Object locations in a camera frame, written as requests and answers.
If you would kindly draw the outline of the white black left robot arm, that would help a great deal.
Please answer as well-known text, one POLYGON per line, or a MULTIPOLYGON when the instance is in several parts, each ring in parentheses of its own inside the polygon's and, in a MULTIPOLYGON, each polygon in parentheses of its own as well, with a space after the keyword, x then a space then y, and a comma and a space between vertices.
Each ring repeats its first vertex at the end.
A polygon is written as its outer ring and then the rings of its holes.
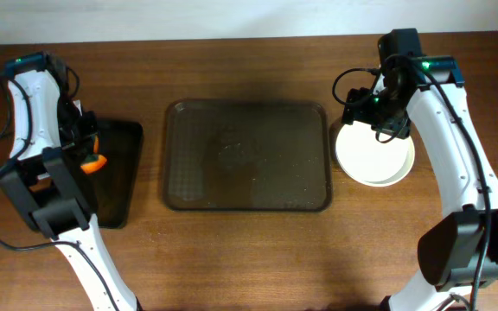
POLYGON ((13 106, 14 139, 0 187, 27 227, 67 259, 95 310, 139 310, 105 247, 90 178, 107 162, 92 111, 75 99, 76 72, 48 52, 5 63, 0 85, 13 106))

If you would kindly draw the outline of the cream white plate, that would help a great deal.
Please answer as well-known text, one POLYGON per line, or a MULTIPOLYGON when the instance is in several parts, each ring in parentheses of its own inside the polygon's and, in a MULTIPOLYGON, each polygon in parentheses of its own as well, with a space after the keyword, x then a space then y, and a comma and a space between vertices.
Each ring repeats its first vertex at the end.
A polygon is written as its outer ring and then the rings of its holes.
POLYGON ((389 138, 376 132, 368 124, 343 124, 335 135, 334 154, 339 166, 353 180, 370 187, 388 187, 403 180, 415 160, 414 141, 389 138))

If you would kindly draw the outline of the orange green scrub sponge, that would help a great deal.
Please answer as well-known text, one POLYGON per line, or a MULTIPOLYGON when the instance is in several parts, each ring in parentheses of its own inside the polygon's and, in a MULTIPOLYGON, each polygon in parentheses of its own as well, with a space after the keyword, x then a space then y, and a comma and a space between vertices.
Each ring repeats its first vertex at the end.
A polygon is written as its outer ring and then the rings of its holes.
POLYGON ((87 174, 93 174, 102 169, 107 163, 107 158, 99 153, 99 137, 93 139, 93 151, 81 163, 82 171, 87 174))

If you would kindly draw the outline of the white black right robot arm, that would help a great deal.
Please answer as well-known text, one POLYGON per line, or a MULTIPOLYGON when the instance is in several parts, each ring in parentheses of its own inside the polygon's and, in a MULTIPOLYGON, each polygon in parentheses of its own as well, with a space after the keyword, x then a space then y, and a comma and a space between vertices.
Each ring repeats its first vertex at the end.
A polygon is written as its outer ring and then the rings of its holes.
POLYGON ((334 154, 352 179, 391 186, 408 175, 416 129, 442 201, 442 220, 418 241, 418 271, 380 308, 472 310, 498 281, 498 179, 471 121, 457 61, 429 56, 416 29, 379 38, 373 84, 342 101, 334 154))

